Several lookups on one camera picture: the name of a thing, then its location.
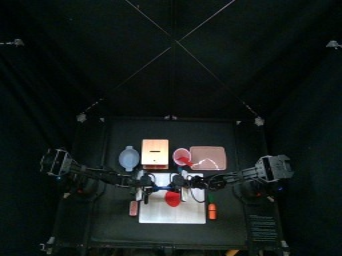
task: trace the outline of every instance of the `orange box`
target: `orange box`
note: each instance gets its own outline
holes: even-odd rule
[[[209,219],[215,220],[217,219],[217,205],[215,204],[209,204]]]
[[[169,169],[169,140],[143,140],[142,165],[145,169]]]

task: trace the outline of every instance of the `black curtain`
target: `black curtain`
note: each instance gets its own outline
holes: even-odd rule
[[[295,175],[282,200],[293,255],[342,251],[342,52],[332,49],[267,125],[273,154],[291,157]]]
[[[39,255],[58,206],[39,163],[50,147],[71,148],[76,115],[24,48],[3,46],[0,59],[0,254]]]

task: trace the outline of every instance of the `work surface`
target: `work surface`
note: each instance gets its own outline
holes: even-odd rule
[[[177,171],[173,152],[181,147],[225,147],[227,170],[202,171],[205,176],[231,171],[238,172],[243,168],[253,167],[259,157],[266,155],[263,131],[253,122],[237,124],[237,122],[229,121],[111,118],[104,119],[104,122],[92,120],[80,124],[74,145],[74,158],[90,167],[106,165],[124,174],[124,168],[119,164],[119,154],[128,145],[134,146],[141,153],[143,139],[169,139],[170,141],[170,167],[163,172]],[[91,220],[86,232],[90,244],[122,247],[170,245],[175,248],[202,249],[246,247],[245,210],[230,185],[225,189],[211,192],[218,205],[218,219],[213,221],[206,216],[206,224],[139,223],[139,217],[128,216],[130,201],[134,200],[128,189],[111,185],[104,186],[103,189],[104,193],[95,200],[92,207],[82,204],[83,209],[90,211],[90,214],[86,214]],[[68,202],[67,205],[64,204],[60,208],[66,212],[74,211],[76,218],[78,203]],[[72,228],[75,229],[72,220],[68,219],[67,226],[64,226],[66,223],[64,225],[62,223],[63,221],[58,223],[63,226],[58,229],[60,240],[76,242],[71,231]],[[80,220],[75,220],[75,223],[76,228],[82,226]]]

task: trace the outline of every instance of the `black fabric wall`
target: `black fabric wall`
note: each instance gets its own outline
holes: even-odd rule
[[[270,152],[289,155],[295,170],[281,204],[293,255],[342,252],[341,61],[333,51],[267,122]]]
[[[281,206],[294,255],[338,255],[342,50],[325,49],[325,44],[341,38],[341,4],[237,1],[185,41],[227,87],[218,86],[178,47],[174,82],[173,70],[165,71],[173,59],[169,52],[128,86],[114,90],[170,45],[130,5],[96,1],[94,9],[94,1],[3,2],[0,41],[23,37],[27,45],[0,46],[0,255],[40,255],[38,244],[51,235],[58,203],[55,183],[39,173],[40,158],[50,147],[71,149],[76,114],[95,100],[111,99],[100,107],[107,114],[162,116],[174,108],[182,115],[189,101],[189,115],[251,117],[227,89],[265,114],[270,153],[293,159],[295,177]],[[162,9],[157,2],[166,3]],[[173,2],[149,2],[143,9],[166,29],[175,22]],[[179,36],[226,4],[178,2]],[[147,35],[151,41],[142,44]]]

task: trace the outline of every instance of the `metal rod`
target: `metal rod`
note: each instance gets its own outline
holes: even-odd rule
[[[179,40],[181,42],[186,39],[233,3],[235,0],[230,1]]]
[[[154,58],[153,58],[153,60],[150,60],[145,65],[143,65],[143,67],[142,68],[139,68],[135,72],[134,72],[134,74],[116,86],[116,87],[114,87],[114,90],[116,90],[119,87],[122,87],[130,80],[131,80],[131,78],[169,51],[171,49],[171,47],[169,47],[169,48],[166,48],[166,50],[162,52],[162,53],[159,53]]]
[[[151,21],[151,23],[161,29],[161,31],[163,31],[163,33],[167,35],[167,36],[171,36],[169,34],[169,32],[157,24],[157,22],[142,12],[142,10],[128,1],[128,0],[124,0],[131,6],[132,8]]]
[[[198,64],[206,69],[206,71],[211,74],[211,76],[215,78],[215,80],[219,82],[221,86],[231,93],[231,95],[241,101],[243,106],[249,109],[249,111],[255,115],[255,117],[259,117],[258,113],[253,110],[253,108],[249,106],[249,104],[243,101],[243,99],[235,94],[235,92],[231,90],[229,85],[223,83],[223,81],[219,79],[219,77],[215,75],[215,73],[207,68],[207,66],[201,62],[201,60],[195,57],[195,55],[189,51],[189,49],[183,46],[183,44],[175,40],[178,45],[183,48],[183,50],[187,52],[187,54],[194,58],[194,60],[198,62]]]

